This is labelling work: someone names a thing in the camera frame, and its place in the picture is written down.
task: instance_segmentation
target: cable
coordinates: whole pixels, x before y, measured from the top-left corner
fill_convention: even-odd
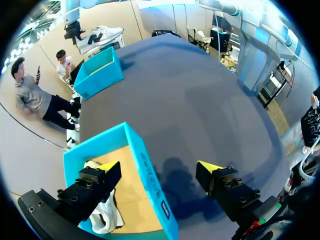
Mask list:
[[[220,62],[220,34],[219,34],[219,23],[218,23],[218,18],[217,18],[217,15],[216,15],[216,11],[213,11],[213,15],[215,17],[215,22],[217,24],[216,30],[217,30],[217,35],[218,35],[218,54],[219,54],[218,55],[218,60]]]
[[[279,216],[279,217],[275,217],[274,219],[270,219],[269,221],[267,221],[266,223],[258,226],[257,228],[255,228],[253,231],[247,233],[247,234],[244,234],[241,238],[239,238],[240,240],[245,240],[247,238],[249,238],[251,235],[271,226],[272,224],[275,224],[275,223],[278,223],[278,222],[281,222],[283,220],[293,220],[293,216]]]
[[[318,144],[319,140],[320,140],[320,136],[317,138],[317,140],[316,140],[316,141],[314,142],[314,144],[312,145],[311,150],[313,150],[313,149],[315,148],[315,146]],[[302,166],[303,166],[303,164],[305,163],[307,157],[310,155],[311,150],[309,151],[308,154],[306,154],[306,155],[303,157],[303,160],[300,162],[300,165],[299,165],[299,174],[300,174],[300,176],[301,176],[304,180],[312,183],[312,182],[316,179],[316,177],[315,177],[315,176],[310,176],[310,175],[306,174],[306,173],[304,172],[304,170],[302,169]]]

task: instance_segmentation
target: person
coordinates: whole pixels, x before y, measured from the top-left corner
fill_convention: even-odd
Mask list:
[[[56,58],[59,64],[56,67],[56,71],[61,79],[63,79],[67,84],[73,85],[70,73],[75,69],[75,65],[72,61],[71,56],[66,56],[65,50],[60,50],[56,53]]]
[[[300,163],[307,154],[320,150],[319,144],[314,147],[320,136],[319,99],[320,87],[313,92],[311,107],[305,115],[281,136],[281,141],[285,148],[291,143],[297,143],[295,150],[288,156],[290,169]]]
[[[45,121],[50,121],[64,129],[79,130],[79,124],[72,124],[65,119],[58,111],[65,110],[73,117],[79,118],[79,106],[71,105],[67,100],[58,95],[51,95],[43,91],[39,86],[40,69],[34,78],[31,75],[25,75],[23,57],[19,57],[11,67],[11,75],[15,79],[16,107],[24,116],[32,114],[38,115]]]

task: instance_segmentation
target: white sneaker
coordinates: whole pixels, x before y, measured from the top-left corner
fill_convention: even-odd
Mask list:
[[[74,124],[74,130],[75,130],[76,132],[79,132],[79,130],[80,130],[80,124],[79,124],[79,123],[75,123],[75,124]]]
[[[97,26],[82,40],[76,38],[76,46],[80,50],[80,54],[84,54],[92,48],[111,42],[123,32],[124,29],[122,27],[110,28],[107,26]]]

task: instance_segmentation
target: blue table surface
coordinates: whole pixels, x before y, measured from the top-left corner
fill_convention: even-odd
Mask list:
[[[179,224],[179,238],[230,239],[238,228],[197,182],[198,160],[232,166],[261,200],[278,196],[289,166],[258,99],[202,49],[167,34],[120,48],[124,80],[83,101],[83,142],[127,122],[143,138]]]

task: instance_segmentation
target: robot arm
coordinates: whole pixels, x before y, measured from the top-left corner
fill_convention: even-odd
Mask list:
[[[61,0],[61,12],[63,16],[65,35],[64,39],[72,39],[76,44],[76,38],[82,40],[81,30],[78,19],[80,18],[80,8],[90,9],[95,5],[112,2],[124,2],[123,0]]]

